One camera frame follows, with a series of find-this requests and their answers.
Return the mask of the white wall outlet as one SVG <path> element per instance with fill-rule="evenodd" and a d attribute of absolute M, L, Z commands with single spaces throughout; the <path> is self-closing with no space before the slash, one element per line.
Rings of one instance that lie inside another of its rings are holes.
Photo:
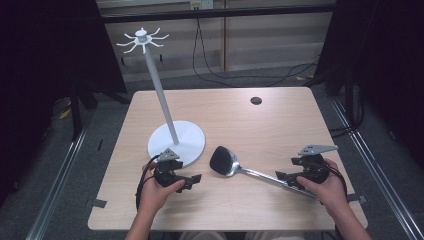
<path fill-rule="evenodd" d="M 191 10 L 211 10 L 214 8 L 213 0 L 190 0 Z"/>

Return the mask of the white hook stand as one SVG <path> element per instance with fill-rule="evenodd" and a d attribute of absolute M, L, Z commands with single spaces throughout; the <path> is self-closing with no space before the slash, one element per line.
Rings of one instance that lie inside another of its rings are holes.
<path fill-rule="evenodd" d="M 130 42 L 124 44 L 117 43 L 117 46 L 124 47 L 131 45 L 132 48 L 125 51 L 125 53 L 131 53 L 136 47 L 142 48 L 142 53 L 145 57 L 147 68 L 165 118 L 165 123 L 159 126 L 148 140 L 148 154 L 155 155 L 170 148 L 180 156 L 179 160 L 183 162 L 183 166 L 187 167 L 193 164 L 203 153 L 206 138 L 202 129 L 195 123 L 172 119 L 156 64 L 149 49 L 150 45 L 160 47 L 160 44 L 155 43 L 155 40 L 167 38 L 167 35 L 157 37 L 159 31 L 160 29 L 157 29 L 154 33 L 148 33 L 141 27 L 133 36 L 125 34 L 130 39 Z"/>

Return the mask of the person's right hand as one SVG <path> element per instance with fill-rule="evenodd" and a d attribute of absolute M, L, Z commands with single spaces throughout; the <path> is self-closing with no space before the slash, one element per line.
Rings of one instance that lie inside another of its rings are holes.
<path fill-rule="evenodd" d="M 317 184 L 305 177 L 299 176 L 297 181 L 307 189 L 317 194 L 318 199 L 326 207 L 330 216 L 341 215 L 349 208 L 346 200 L 344 185 L 342 181 L 333 173 L 321 184 Z"/>

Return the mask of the aluminium floor rail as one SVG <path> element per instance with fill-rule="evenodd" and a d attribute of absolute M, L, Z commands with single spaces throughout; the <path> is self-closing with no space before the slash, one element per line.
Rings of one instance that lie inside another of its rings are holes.
<path fill-rule="evenodd" d="M 349 137 L 354 143 L 356 149 L 359 151 L 365 165 L 370 171 L 376 184 L 378 185 L 382 195 L 393 211 L 395 217 L 400 223 L 401 227 L 405 231 L 409 240 L 424 240 L 424 231 L 418 226 L 418 222 L 410 210 L 405 205 L 404 201 L 395 191 L 393 185 L 383 172 L 379 163 L 377 162 L 374 154 L 363 139 L 362 135 L 358 130 L 354 130 L 347 118 L 347 110 L 344 108 L 342 103 L 336 98 L 331 99 L 333 108 L 337 113 L 340 121 L 344 127 L 349 129 Z"/>
<path fill-rule="evenodd" d="M 45 232 L 50 224 L 52 216 L 60 200 L 60 196 L 63 192 L 69 174 L 73 168 L 74 162 L 80 152 L 80 149 L 84 143 L 87 129 L 92 123 L 95 110 L 90 110 L 84 119 L 84 125 L 81 131 L 77 134 L 76 138 L 72 141 L 67 155 L 61 165 L 61 168 L 54 180 L 54 183 L 37 214 L 37 217 L 30 228 L 25 240 L 43 240 Z"/>

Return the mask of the black horizontal bar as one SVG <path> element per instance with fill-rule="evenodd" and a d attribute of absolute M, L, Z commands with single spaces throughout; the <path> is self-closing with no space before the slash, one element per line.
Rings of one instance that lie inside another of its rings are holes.
<path fill-rule="evenodd" d="M 158 12 L 145 14 L 112 14 L 101 17 L 104 23 L 129 23 L 165 20 L 185 20 L 221 17 L 245 17 L 280 14 L 307 14 L 333 12 L 336 4 L 294 5 L 259 8 L 230 8 L 214 10 L 187 10 L 174 12 Z"/>

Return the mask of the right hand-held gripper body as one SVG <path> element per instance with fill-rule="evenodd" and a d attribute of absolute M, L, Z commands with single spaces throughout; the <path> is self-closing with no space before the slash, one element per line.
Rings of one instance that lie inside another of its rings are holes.
<path fill-rule="evenodd" d="M 301 176 L 320 184 L 328 178 L 330 173 L 330 167 L 324 161 L 322 153 L 337 149 L 337 145 L 307 145 L 298 152 L 298 157 L 293 157 L 291 161 L 293 165 L 303 167 Z"/>

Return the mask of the dark curtain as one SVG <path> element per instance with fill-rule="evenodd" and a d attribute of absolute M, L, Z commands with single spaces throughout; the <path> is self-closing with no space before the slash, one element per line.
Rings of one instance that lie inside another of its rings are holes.
<path fill-rule="evenodd" d="M 315 78 L 356 81 L 424 168 L 424 0 L 336 0 Z"/>
<path fill-rule="evenodd" d="M 126 86 L 96 0 L 0 0 L 0 207 L 64 97 Z"/>

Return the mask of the person's left hand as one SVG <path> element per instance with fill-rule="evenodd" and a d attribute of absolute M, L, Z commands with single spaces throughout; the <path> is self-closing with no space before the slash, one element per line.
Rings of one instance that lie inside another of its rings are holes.
<path fill-rule="evenodd" d="M 141 216 L 155 216 L 166 203 L 167 198 L 185 184 L 184 180 L 179 180 L 170 186 L 163 187 L 152 174 L 155 167 L 155 163 L 146 164 L 142 167 L 142 190 L 139 194 L 140 202 L 137 210 L 137 214 Z"/>

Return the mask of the black metal stand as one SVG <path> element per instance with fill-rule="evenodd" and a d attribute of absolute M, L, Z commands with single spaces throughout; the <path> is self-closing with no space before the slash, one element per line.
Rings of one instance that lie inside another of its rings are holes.
<path fill-rule="evenodd" d="M 364 118 L 364 102 L 360 93 L 358 97 L 354 96 L 355 81 L 351 69 L 348 66 L 339 66 L 326 81 L 325 86 L 328 96 L 338 96 L 341 91 L 344 94 L 343 116 L 346 117 L 347 124 L 344 127 L 331 129 L 332 137 L 340 137 L 358 129 Z"/>
<path fill-rule="evenodd" d="M 112 100 L 121 104 L 129 104 L 130 100 L 118 93 L 96 85 L 89 80 L 73 80 L 70 88 L 70 109 L 73 122 L 73 137 L 72 140 L 76 141 L 78 136 L 82 133 L 83 124 L 81 120 L 79 103 L 82 103 L 86 109 L 96 109 L 98 101 L 94 96 L 95 93 L 101 93 Z"/>

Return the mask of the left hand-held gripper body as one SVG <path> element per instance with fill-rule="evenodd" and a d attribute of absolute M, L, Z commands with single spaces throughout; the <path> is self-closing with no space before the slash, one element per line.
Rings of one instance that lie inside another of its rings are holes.
<path fill-rule="evenodd" d="M 154 178 L 161 186 L 167 187 L 180 180 L 186 181 L 184 176 L 175 174 L 175 170 L 183 167 L 183 162 L 179 161 L 179 158 L 180 156 L 170 148 L 159 154 L 156 160 Z"/>

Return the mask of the metal spatula with black head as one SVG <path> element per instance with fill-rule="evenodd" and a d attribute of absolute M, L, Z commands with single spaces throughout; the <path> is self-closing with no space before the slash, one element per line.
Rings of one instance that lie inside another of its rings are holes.
<path fill-rule="evenodd" d="M 212 170 L 214 170 L 218 174 L 226 176 L 226 177 L 231 177 L 238 173 L 251 175 L 260 180 L 271 182 L 280 187 L 288 188 L 292 191 L 302 193 L 306 196 L 310 196 L 313 198 L 317 197 L 315 193 L 313 193 L 310 190 L 307 190 L 306 188 L 304 190 L 299 190 L 296 187 L 288 186 L 286 181 L 279 180 L 277 176 L 272 177 L 270 175 L 267 175 L 255 170 L 242 167 L 236 155 L 233 152 L 231 152 L 229 149 L 223 146 L 218 146 L 215 149 L 210 159 L 209 166 Z"/>

